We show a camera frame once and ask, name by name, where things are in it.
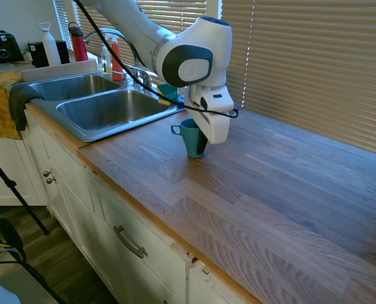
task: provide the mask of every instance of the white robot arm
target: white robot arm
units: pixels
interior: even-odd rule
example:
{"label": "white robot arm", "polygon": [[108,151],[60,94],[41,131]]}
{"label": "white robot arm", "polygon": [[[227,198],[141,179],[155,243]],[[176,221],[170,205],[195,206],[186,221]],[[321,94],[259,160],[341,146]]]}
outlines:
{"label": "white robot arm", "polygon": [[[175,34],[151,21],[133,0],[81,0],[101,13],[134,45],[142,64],[174,87],[189,86],[185,104],[198,109],[231,111],[234,102],[226,87],[233,34],[227,22],[201,16]],[[212,143],[226,140],[230,118],[188,110]]]}

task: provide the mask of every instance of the mug handle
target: mug handle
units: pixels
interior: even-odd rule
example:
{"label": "mug handle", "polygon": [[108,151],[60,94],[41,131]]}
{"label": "mug handle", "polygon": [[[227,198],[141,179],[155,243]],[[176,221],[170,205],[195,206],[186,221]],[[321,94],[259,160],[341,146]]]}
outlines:
{"label": "mug handle", "polygon": [[180,123],[174,123],[173,125],[171,125],[171,132],[172,132],[172,134],[175,134],[175,135],[181,135],[181,124]]}

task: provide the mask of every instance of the double sink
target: double sink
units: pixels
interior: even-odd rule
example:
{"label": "double sink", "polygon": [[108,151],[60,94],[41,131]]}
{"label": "double sink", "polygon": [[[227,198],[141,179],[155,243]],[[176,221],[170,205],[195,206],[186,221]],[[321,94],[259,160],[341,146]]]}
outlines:
{"label": "double sink", "polygon": [[83,142],[96,141],[183,110],[101,72],[28,82],[43,99],[32,103]]}

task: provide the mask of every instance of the window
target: window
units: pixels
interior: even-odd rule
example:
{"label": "window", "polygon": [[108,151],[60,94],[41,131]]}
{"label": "window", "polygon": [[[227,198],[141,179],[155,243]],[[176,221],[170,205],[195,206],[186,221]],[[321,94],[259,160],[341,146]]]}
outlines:
{"label": "window", "polygon": [[376,152],[376,1],[223,0],[244,108]]}
{"label": "window", "polygon": [[[187,29],[198,16],[206,13],[206,0],[174,0],[174,1],[152,1],[152,0],[135,0],[138,6],[154,22],[167,27],[175,33]],[[84,34],[93,31],[91,24],[86,19],[82,11],[76,6],[77,17]],[[96,22],[99,28],[114,28],[101,14],[93,9],[87,8],[88,13]],[[129,46],[122,40],[118,39],[122,60],[130,65],[134,64],[133,53]],[[102,42],[98,36],[92,38],[91,43],[87,46],[89,52],[100,56]]]}
{"label": "window", "polygon": [[68,17],[64,1],[65,0],[53,0],[53,3],[62,39],[67,43],[67,48],[72,49],[72,41],[68,32]]}

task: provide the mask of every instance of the tripod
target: tripod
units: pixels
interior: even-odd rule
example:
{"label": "tripod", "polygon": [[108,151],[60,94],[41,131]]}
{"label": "tripod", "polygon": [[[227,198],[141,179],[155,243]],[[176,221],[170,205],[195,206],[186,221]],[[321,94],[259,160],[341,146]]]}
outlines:
{"label": "tripod", "polygon": [[45,226],[42,224],[42,222],[40,221],[40,219],[37,217],[37,215],[34,214],[33,210],[31,210],[30,206],[24,200],[23,196],[17,191],[17,189],[16,189],[16,186],[17,186],[16,182],[13,181],[13,180],[10,180],[7,177],[7,175],[3,172],[3,170],[2,170],[1,167],[0,167],[0,177],[2,178],[2,180],[4,181],[4,183],[6,184],[6,186],[8,186],[10,188],[10,190],[15,194],[15,196],[17,197],[17,199],[21,202],[21,204],[26,209],[26,211],[31,215],[31,217],[34,219],[34,221],[37,223],[37,225],[40,227],[40,229],[43,231],[43,233],[45,235],[49,234],[49,231],[47,230],[47,228],[45,228]]}

